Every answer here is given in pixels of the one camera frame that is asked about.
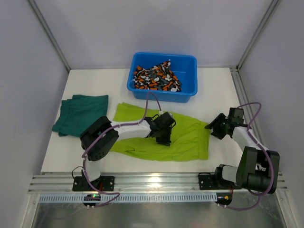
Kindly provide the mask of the lime green shorts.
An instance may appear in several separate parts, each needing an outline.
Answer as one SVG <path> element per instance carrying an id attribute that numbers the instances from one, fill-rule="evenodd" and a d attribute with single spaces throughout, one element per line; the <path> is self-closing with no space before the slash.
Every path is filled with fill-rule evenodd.
<path id="1" fill-rule="evenodd" d="M 176 125 L 171 132 L 171 145 L 156 143 L 154 138 L 130 138 L 115 142 L 111 151 L 143 160 L 186 162 L 209 158 L 210 130 L 206 122 L 172 113 Z"/>

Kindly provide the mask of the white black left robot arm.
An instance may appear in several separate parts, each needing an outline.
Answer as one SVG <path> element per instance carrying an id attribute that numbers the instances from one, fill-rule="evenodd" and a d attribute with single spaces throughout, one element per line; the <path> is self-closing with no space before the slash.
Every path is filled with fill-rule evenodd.
<path id="1" fill-rule="evenodd" d="M 81 176 L 75 178 L 73 190 L 102 189 L 100 160 L 113 151 L 118 143 L 129 140 L 135 146 L 141 143 L 146 147 L 153 144 L 170 146 L 171 131 L 175 125 L 175 119 L 168 112 L 130 122 L 110 121 L 106 116 L 100 117 L 80 136 L 84 163 Z"/>

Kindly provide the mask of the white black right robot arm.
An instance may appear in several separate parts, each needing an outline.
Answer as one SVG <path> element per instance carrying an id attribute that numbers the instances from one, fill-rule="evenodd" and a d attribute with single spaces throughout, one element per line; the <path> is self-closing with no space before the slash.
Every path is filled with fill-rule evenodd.
<path id="1" fill-rule="evenodd" d="M 277 187 L 280 155 L 266 148 L 244 122 L 242 108 L 230 108 L 228 115 L 220 113 L 205 126 L 219 140 L 225 136 L 233 139 L 242 156 L 237 167 L 221 164 L 215 169 L 218 186 L 234 186 L 247 189 L 257 196 L 273 194 Z"/>

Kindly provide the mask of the orange black patterned shorts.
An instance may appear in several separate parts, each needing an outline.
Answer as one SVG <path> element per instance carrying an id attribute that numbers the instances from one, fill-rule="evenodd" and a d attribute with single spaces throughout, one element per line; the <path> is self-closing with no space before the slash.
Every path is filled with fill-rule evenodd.
<path id="1" fill-rule="evenodd" d="M 133 72 L 133 85 L 136 89 L 181 92 L 181 81 L 171 70 L 171 60 L 164 61 L 151 68 L 137 66 Z"/>

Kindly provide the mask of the dark green shorts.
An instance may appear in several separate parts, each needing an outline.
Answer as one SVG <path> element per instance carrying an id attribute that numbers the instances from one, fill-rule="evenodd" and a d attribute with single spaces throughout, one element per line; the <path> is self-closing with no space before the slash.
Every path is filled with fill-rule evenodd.
<path id="1" fill-rule="evenodd" d="M 99 117 L 107 115 L 108 102 L 108 95 L 73 95 L 71 99 L 62 100 L 60 115 L 52 131 L 60 137 L 80 137 Z"/>

